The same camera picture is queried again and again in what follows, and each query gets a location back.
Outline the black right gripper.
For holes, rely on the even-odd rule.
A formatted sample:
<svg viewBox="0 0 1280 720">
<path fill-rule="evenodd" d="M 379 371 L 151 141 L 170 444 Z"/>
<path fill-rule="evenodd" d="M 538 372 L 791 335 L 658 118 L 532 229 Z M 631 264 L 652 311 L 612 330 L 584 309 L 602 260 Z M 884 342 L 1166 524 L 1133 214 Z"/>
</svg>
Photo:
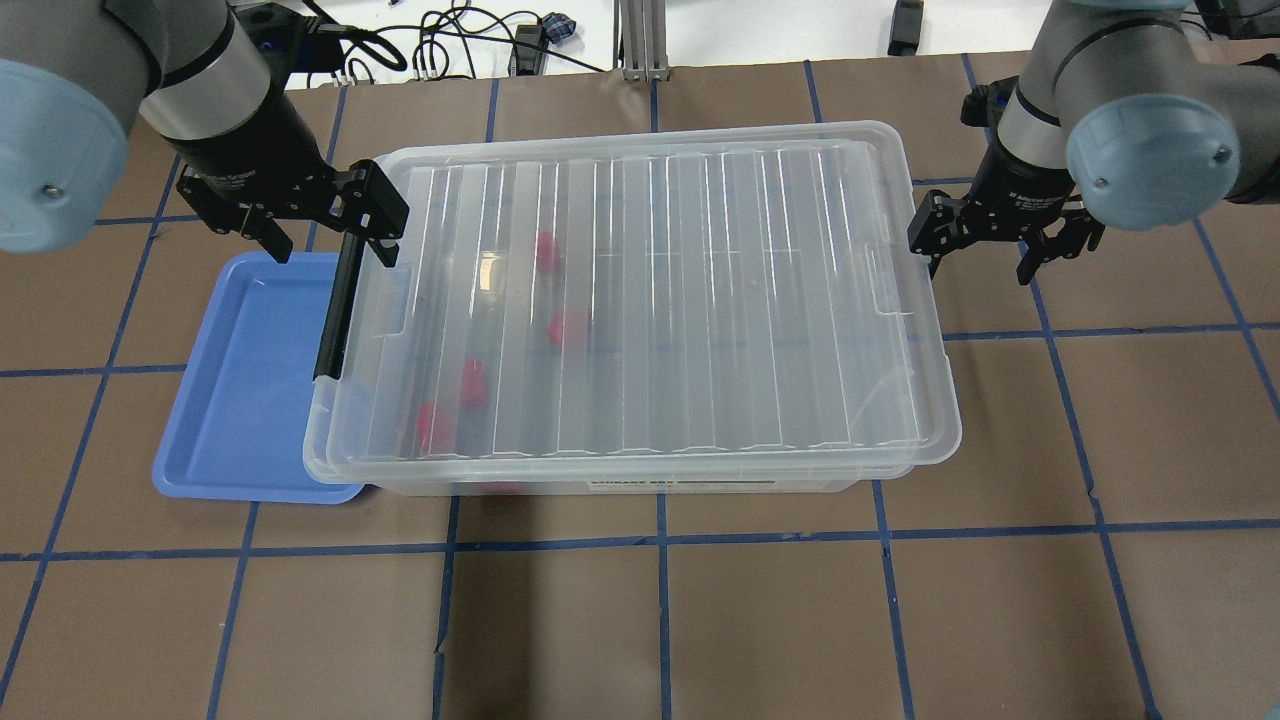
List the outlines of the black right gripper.
<svg viewBox="0 0 1280 720">
<path fill-rule="evenodd" d="M 1074 188 L 1065 169 L 1036 167 L 991 145 L 968 193 L 956 199 L 932 190 L 920 201 L 908 227 L 909 250 L 928 258 L 933 281 L 951 252 L 974 243 L 1020 243 L 1016 279 L 1029 286 L 1042 266 L 1101 243 L 1106 225 Z"/>
</svg>

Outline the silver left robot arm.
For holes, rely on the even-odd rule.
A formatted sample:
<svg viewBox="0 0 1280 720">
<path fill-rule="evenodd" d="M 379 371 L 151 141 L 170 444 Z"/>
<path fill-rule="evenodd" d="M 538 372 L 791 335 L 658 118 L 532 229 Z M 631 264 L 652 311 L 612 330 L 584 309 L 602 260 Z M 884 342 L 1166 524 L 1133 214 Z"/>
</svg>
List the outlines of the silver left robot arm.
<svg viewBox="0 0 1280 720">
<path fill-rule="evenodd" d="M 375 161 L 325 159 L 225 1 L 3 4 L 3 279 L 92 234 L 137 120 L 182 161 L 172 188 L 211 232 L 278 263 L 294 251 L 284 222 L 343 234 L 317 357 L 338 377 L 360 259 L 393 268 L 410 209 Z"/>
</svg>

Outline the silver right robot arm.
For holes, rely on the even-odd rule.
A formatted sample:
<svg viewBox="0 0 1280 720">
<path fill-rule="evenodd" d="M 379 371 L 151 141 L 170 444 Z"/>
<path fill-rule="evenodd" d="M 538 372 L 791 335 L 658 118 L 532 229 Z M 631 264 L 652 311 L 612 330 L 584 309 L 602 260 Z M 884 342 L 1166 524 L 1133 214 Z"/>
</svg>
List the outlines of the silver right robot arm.
<svg viewBox="0 0 1280 720">
<path fill-rule="evenodd" d="M 1181 1 L 1056 1 L 1018 76 L 978 85 L 961 122 L 987 129 L 969 191 L 929 192 L 908 231 L 937 272 L 974 243 L 1019 243 L 1029 284 L 1107 229 L 1277 202 L 1277 56 L 1201 61 Z"/>
</svg>

